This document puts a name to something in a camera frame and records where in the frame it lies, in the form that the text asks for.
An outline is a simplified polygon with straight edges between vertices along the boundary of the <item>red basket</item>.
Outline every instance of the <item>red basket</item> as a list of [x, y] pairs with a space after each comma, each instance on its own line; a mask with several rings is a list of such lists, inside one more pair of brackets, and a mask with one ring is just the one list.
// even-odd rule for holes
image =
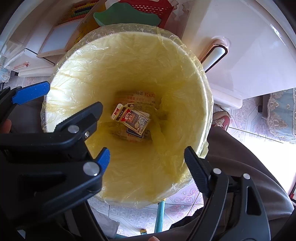
[[164, 28], [168, 17], [174, 9], [168, 0], [159, 0], [158, 2], [150, 0], [120, 0], [119, 2], [126, 2], [141, 12], [157, 14], [161, 19], [161, 22], [158, 25], [160, 28]]

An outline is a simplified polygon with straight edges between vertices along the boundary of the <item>whiteboard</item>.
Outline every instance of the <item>whiteboard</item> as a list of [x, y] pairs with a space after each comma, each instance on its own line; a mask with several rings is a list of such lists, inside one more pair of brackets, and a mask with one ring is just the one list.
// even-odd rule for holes
[[57, 26], [47, 38], [40, 53], [64, 49], [82, 19]]

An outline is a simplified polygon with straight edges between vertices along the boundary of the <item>human hand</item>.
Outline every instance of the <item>human hand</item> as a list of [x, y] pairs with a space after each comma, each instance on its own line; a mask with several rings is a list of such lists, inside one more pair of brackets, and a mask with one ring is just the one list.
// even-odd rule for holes
[[9, 133], [10, 128], [11, 128], [11, 120], [6, 120], [4, 121], [2, 126], [0, 126], [0, 133], [1, 134]]
[[148, 241], [160, 241], [157, 237], [151, 237], [150, 239], [148, 239]]

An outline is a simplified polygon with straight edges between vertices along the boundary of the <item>plastic garbage bag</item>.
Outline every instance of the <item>plastic garbage bag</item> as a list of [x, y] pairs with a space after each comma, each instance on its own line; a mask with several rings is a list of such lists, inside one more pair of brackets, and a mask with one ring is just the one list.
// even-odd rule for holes
[[[86, 140], [92, 156], [110, 150], [110, 164], [96, 197], [108, 204], [144, 207], [175, 194], [192, 178], [184, 149], [205, 157], [213, 98], [197, 57], [174, 34], [141, 24], [116, 24], [88, 33], [59, 61], [41, 112], [43, 129], [100, 101], [97, 131]], [[111, 119], [119, 93], [153, 93], [151, 137], [114, 135]]]

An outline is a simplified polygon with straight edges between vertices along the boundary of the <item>tiled floor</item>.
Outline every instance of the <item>tiled floor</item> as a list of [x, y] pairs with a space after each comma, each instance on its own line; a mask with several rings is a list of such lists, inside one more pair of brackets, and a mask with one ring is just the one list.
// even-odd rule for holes
[[[48, 78], [13, 76], [4, 87], [25, 87], [45, 81]], [[258, 97], [250, 98], [243, 101], [241, 109], [230, 110], [231, 122], [228, 133], [251, 150], [288, 192], [296, 170], [296, 145], [281, 142], [270, 133], [266, 120], [257, 111], [258, 103]], [[214, 112], [219, 110], [218, 106], [214, 106]], [[142, 209], [134, 209], [109, 206], [94, 197], [89, 199], [89, 203], [100, 213], [120, 222], [118, 234], [129, 237], [140, 235], [141, 228], [146, 228], [148, 233], [154, 232], [157, 204]], [[203, 207], [202, 194], [193, 181], [178, 193], [168, 197], [165, 203], [163, 231], [168, 230], [173, 223], [185, 216], [193, 215], [197, 209]]]
[[11, 76], [8, 83], [4, 84], [4, 88], [8, 86], [10, 86], [11, 89], [14, 89], [15, 87], [18, 87], [18, 86], [26, 87], [29, 85], [40, 83], [42, 81], [47, 81], [48, 79], [49, 79], [49, 76], [27, 77], [27, 78]]
[[288, 192], [295, 176], [296, 145], [270, 133], [267, 121], [258, 113], [258, 103], [259, 97], [245, 99], [241, 109], [229, 111], [227, 132], [252, 151]]
[[[157, 204], [145, 208], [136, 209], [119, 206], [109, 206], [98, 201], [95, 197], [89, 199], [89, 204], [98, 212], [119, 221], [117, 233], [127, 237], [140, 235], [140, 229], [144, 228], [147, 233], [154, 233], [156, 222]], [[163, 231], [186, 216], [192, 216], [194, 212], [203, 207], [202, 194], [198, 191], [193, 180], [178, 193], [165, 201], [165, 213], [163, 219]]]

